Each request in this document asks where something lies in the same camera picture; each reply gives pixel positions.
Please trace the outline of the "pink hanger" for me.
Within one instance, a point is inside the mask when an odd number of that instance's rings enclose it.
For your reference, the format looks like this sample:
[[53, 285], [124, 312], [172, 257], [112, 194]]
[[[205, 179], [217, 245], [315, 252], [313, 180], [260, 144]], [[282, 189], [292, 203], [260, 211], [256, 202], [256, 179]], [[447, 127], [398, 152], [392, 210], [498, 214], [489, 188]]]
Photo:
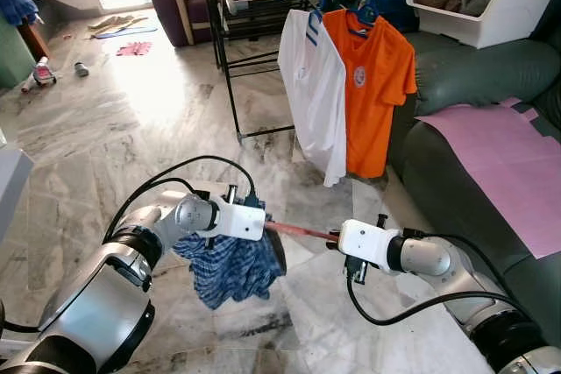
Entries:
[[292, 223], [265, 222], [265, 229], [277, 231], [277, 233], [288, 234], [293, 236], [312, 236], [325, 241], [337, 243], [339, 242], [339, 234], [336, 231], [317, 231], [313, 229], [304, 229], [303, 227], [292, 225]]

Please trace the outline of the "blue plaid garment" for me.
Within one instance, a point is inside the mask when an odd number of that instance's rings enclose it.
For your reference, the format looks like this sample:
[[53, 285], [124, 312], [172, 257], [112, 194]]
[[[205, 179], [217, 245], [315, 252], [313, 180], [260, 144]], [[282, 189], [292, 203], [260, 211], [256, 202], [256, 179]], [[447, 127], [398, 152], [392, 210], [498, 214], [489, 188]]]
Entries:
[[197, 235], [181, 238], [175, 254], [189, 261], [194, 290], [211, 310], [225, 301], [244, 301], [253, 295], [269, 298], [269, 287], [286, 274], [286, 259], [277, 231], [266, 229], [259, 241]]

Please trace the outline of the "blue hanger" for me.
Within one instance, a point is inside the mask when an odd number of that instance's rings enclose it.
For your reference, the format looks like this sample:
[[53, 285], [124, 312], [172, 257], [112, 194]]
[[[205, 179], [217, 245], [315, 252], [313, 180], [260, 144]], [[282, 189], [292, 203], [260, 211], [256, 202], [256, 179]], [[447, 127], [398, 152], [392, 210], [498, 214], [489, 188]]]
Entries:
[[322, 6], [324, 5], [326, 5], [326, 0], [319, 0], [319, 2], [311, 6], [308, 14], [306, 14], [304, 29], [304, 45], [306, 48], [316, 48], [321, 43], [333, 42], [323, 22]]
[[375, 26], [377, 17], [380, 16], [377, 0], [353, 0], [347, 9], [347, 15], [357, 21], [358, 26], [349, 29], [349, 33], [367, 38], [369, 31]]

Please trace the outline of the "pink rag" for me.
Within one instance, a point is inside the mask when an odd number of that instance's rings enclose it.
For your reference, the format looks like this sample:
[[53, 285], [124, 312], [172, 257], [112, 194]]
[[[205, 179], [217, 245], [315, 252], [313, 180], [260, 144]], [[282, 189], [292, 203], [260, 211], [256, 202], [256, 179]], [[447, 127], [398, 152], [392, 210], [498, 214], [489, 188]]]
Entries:
[[129, 42], [127, 45], [120, 46], [120, 48], [117, 49], [116, 55], [146, 55], [152, 48], [152, 42]]

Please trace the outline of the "orange shirt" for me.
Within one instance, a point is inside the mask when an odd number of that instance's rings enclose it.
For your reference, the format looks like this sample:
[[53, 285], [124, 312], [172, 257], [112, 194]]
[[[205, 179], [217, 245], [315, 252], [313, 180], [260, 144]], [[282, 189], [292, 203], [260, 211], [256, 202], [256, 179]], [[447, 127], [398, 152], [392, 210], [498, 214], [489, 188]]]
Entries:
[[379, 178], [395, 110], [418, 90], [415, 50], [381, 17], [366, 25], [356, 13], [337, 10], [325, 13], [323, 24], [345, 66], [347, 170]]

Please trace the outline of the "pink sheet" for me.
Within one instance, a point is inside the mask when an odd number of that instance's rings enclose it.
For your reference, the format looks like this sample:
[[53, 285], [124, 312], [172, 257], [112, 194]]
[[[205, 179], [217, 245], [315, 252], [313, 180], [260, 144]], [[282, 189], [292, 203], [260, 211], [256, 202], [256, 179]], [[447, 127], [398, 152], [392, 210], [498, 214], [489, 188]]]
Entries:
[[561, 249], [561, 145], [534, 127], [535, 109], [516, 104], [453, 105], [420, 119], [451, 145], [530, 253], [544, 258]]

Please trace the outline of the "purple sofa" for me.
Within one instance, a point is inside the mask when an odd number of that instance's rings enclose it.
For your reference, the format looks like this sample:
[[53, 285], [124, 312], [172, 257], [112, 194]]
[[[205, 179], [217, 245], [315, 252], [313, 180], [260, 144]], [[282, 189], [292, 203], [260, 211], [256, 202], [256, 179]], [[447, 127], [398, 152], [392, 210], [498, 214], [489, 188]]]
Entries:
[[207, 0], [151, 0], [158, 21], [172, 46], [212, 41]]

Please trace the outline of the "dark green sofa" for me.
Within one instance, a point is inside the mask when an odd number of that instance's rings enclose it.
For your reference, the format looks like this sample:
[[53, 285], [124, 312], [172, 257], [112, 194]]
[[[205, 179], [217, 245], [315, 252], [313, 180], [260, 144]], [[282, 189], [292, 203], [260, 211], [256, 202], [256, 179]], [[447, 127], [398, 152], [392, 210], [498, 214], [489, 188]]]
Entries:
[[536, 321], [560, 318], [560, 0], [532, 34], [488, 48], [410, 32], [416, 97], [394, 122], [389, 165], [438, 235]]

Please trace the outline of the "flat beige cloth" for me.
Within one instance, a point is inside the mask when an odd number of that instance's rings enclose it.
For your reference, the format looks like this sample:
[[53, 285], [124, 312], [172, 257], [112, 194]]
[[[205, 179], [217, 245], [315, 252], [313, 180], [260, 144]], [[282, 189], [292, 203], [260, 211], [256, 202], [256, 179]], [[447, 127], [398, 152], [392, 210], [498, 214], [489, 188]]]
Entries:
[[115, 33], [135, 25], [140, 25], [141, 22], [146, 20], [148, 20], [146, 15], [111, 15], [111, 17], [105, 18], [104, 21], [89, 25], [87, 29], [92, 35]]

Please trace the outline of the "pink white toy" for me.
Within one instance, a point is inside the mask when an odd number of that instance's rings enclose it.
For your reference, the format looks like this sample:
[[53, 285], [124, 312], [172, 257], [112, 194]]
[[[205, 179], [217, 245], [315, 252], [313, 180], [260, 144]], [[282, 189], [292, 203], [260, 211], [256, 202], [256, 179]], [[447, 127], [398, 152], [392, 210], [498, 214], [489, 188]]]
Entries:
[[35, 87], [45, 87], [48, 85], [53, 85], [57, 82], [56, 74], [53, 73], [51, 66], [49, 66], [49, 58], [44, 55], [39, 59], [39, 62], [33, 66], [32, 73], [29, 74], [28, 78], [19, 85], [20, 91], [23, 94], [27, 94]]

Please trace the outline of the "green bin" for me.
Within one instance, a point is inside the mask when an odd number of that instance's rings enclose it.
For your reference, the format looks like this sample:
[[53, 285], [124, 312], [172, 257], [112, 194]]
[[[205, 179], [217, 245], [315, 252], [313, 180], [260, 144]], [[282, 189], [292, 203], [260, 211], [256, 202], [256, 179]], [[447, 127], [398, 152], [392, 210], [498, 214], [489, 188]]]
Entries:
[[0, 89], [15, 88], [27, 81], [35, 65], [18, 28], [0, 15]]

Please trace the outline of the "blue hanging cloth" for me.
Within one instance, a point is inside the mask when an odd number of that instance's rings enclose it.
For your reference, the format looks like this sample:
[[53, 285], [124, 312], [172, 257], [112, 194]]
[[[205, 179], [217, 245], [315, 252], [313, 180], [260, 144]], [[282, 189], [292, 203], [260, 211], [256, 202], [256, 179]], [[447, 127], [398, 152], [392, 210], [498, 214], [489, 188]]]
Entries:
[[0, 15], [8, 25], [33, 25], [39, 21], [39, 7], [33, 0], [0, 0]]

